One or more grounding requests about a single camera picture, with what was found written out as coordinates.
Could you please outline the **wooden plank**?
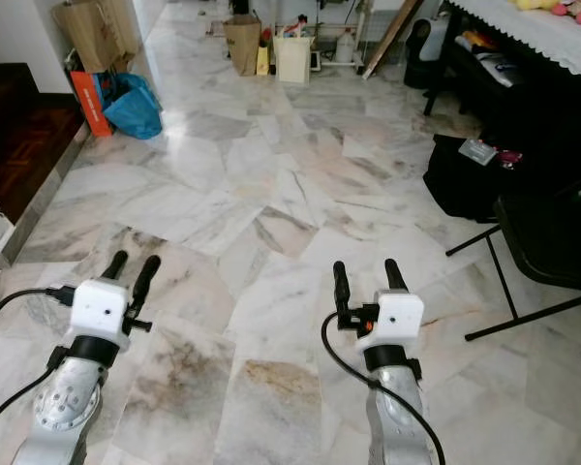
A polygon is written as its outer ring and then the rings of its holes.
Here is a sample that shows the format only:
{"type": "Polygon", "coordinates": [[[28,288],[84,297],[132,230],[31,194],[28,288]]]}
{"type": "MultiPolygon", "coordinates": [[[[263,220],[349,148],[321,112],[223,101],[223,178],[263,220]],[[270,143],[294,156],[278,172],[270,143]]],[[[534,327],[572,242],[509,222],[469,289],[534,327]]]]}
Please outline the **wooden plank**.
{"type": "Polygon", "coordinates": [[[401,0],[397,13],[389,21],[386,31],[383,32],[381,39],[367,58],[364,68],[360,74],[362,79],[369,79],[371,75],[379,68],[386,57],[392,45],[396,43],[398,37],[402,35],[403,30],[410,25],[415,14],[417,14],[420,5],[424,0],[401,0]]]}

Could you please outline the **black upright bag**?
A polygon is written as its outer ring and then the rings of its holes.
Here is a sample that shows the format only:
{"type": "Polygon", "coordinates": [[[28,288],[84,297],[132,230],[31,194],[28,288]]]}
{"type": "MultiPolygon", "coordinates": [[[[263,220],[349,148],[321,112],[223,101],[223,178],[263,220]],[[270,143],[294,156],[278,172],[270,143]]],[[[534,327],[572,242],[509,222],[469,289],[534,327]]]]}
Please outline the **black upright bag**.
{"type": "Polygon", "coordinates": [[[446,19],[418,19],[406,40],[407,65],[403,84],[427,89],[440,70],[440,57],[448,28],[446,19]]]}

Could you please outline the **black square floor bag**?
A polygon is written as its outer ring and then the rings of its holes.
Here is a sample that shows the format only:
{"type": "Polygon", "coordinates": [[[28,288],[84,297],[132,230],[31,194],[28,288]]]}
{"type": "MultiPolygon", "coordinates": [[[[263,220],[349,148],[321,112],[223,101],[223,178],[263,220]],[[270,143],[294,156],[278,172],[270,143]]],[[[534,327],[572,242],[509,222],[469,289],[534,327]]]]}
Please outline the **black square floor bag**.
{"type": "Polygon", "coordinates": [[[481,166],[469,159],[460,152],[465,139],[433,136],[433,142],[422,178],[442,212],[477,223],[494,223],[493,205],[499,195],[516,189],[519,172],[500,168],[494,161],[481,166]]]}

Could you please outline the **pink plush toy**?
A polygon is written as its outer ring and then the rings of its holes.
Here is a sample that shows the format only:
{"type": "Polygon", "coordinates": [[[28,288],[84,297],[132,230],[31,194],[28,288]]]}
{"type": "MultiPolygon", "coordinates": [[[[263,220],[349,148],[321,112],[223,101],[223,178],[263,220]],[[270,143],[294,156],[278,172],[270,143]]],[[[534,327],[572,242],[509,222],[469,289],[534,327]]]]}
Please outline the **pink plush toy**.
{"type": "Polygon", "coordinates": [[[581,0],[560,0],[550,12],[556,16],[570,16],[581,25],[581,0]]]}

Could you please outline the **white lace tablecloth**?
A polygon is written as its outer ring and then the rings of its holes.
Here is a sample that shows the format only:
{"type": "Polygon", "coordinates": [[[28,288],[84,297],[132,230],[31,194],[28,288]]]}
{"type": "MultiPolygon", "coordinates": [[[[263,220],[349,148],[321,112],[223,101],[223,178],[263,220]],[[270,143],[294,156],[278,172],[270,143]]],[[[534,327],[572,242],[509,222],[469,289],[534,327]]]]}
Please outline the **white lace tablecloth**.
{"type": "Polygon", "coordinates": [[[513,89],[520,110],[581,115],[581,25],[547,10],[520,12],[510,0],[443,0],[502,36],[516,49],[527,80],[513,89]]]}

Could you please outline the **yellow plush toy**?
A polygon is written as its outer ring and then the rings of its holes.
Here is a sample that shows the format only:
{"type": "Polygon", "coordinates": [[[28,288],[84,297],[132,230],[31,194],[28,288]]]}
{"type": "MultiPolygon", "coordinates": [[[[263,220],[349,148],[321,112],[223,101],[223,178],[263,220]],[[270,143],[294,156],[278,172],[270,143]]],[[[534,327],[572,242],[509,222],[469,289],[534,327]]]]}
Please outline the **yellow plush toy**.
{"type": "Polygon", "coordinates": [[[561,3],[561,0],[511,0],[520,12],[527,10],[552,10],[561,3]]]}

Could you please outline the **black folding chair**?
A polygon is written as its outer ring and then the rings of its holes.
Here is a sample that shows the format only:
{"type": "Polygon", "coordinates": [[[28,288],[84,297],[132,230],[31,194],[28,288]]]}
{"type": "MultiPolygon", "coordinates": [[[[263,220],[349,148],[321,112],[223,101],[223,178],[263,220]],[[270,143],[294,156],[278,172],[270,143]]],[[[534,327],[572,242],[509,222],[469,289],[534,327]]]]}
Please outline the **black folding chair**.
{"type": "Polygon", "coordinates": [[[455,245],[445,255],[453,256],[477,242],[488,244],[512,319],[468,333],[464,336],[467,342],[581,306],[581,296],[576,296],[562,304],[519,315],[493,244],[493,235],[501,234],[513,264],[533,282],[581,292],[581,199],[565,192],[552,198],[501,195],[495,199],[493,209],[496,216],[493,227],[455,245]]]}

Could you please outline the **black table frame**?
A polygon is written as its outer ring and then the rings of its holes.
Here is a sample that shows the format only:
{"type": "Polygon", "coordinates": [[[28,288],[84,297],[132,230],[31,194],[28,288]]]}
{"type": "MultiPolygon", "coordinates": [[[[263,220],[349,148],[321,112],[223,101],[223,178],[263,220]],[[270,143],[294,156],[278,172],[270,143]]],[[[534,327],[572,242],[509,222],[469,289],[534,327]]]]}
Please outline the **black table frame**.
{"type": "Polygon", "coordinates": [[[581,146],[581,75],[553,65],[543,53],[449,0],[443,0],[443,10],[448,13],[449,44],[429,78],[424,115],[432,114],[438,96],[448,90],[458,98],[459,111],[482,124],[477,137],[499,149],[536,152],[553,143],[568,149],[581,146]],[[520,83],[499,84],[472,54],[450,43],[471,30],[496,41],[496,52],[511,58],[519,70],[520,83]]]}

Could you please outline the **brown cardboard box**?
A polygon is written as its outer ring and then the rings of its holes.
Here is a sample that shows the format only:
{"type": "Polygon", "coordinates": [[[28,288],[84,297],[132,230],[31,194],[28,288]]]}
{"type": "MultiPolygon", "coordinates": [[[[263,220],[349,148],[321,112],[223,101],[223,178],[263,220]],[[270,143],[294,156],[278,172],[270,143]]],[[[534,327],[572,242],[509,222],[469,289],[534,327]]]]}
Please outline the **brown cardboard box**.
{"type": "Polygon", "coordinates": [[[130,0],[66,0],[50,9],[87,74],[112,70],[122,59],[139,53],[130,6],[130,0]]]}

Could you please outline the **brown paper bag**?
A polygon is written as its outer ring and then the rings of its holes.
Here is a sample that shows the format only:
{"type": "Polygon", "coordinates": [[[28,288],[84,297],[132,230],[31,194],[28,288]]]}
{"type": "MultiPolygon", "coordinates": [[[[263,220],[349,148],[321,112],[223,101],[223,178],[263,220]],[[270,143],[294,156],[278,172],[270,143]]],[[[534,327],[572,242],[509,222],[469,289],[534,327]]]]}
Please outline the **brown paper bag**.
{"type": "Polygon", "coordinates": [[[242,77],[255,76],[262,22],[255,15],[233,15],[223,28],[234,70],[242,77]]]}

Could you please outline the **white plastic jug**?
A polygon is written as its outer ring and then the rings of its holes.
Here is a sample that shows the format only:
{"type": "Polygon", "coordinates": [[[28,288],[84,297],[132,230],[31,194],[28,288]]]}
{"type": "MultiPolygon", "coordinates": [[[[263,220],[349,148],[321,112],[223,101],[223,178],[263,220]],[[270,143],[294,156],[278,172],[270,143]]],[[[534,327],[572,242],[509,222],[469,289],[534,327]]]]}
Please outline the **white plastic jug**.
{"type": "Polygon", "coordinates": [[[355,65],[355,49],[357,38],[352,28],[345,28],[343,34],[336,39],[333,62],[340,66],[355,65]]]}

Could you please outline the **blue plastic bag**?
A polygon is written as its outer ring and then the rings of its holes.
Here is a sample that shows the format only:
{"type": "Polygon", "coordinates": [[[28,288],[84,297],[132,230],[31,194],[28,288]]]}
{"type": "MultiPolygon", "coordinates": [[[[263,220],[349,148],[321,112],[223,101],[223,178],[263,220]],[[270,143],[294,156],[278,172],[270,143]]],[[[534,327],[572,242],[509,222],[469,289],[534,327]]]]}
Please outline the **blue plastic bag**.
{"type": "Polygon", "coordinates": [[[163,130],[161,103],[148,81],[135,74],[101,74],[102,112],[126,136],[148,140],[163,130]]]}

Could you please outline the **cream white bag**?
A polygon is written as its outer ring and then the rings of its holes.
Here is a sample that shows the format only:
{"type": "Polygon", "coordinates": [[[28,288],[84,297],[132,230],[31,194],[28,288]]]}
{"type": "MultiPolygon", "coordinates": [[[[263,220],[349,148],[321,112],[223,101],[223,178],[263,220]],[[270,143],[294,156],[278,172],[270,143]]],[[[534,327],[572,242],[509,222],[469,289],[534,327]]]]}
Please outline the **cream white bag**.
{"type": "Polygon", "coordinates": [[[279,81],[307,84],[313,37],[273,37],[274,66],[279,81]]]}

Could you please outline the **small grey box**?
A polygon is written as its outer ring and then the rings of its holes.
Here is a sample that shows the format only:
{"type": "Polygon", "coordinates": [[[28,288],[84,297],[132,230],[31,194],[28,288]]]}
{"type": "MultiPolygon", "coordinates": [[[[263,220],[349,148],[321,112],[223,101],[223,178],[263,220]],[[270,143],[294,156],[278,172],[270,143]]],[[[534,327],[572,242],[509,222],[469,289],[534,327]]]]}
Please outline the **small grey box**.
{"type": "Polygon", "coordinates": [[[475,161],[481,167],[486,167],[498,154],[498,149],[480,139],[467,139],[460,145],[459,154],[475,161]]]}

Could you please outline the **orange flat box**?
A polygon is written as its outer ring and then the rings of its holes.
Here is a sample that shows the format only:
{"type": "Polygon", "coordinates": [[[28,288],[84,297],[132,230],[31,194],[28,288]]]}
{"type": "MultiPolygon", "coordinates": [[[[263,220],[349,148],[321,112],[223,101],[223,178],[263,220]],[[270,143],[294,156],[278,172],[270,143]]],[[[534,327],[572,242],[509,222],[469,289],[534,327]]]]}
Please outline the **orange flat box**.
{"type": "Polygon", "coordinates": [[[113,130],[104,115],[104,97],[99,76],[86,74],[85,71],[69,71],[68,79],[92,136],[99,139],[112,137],[113,130]]]}

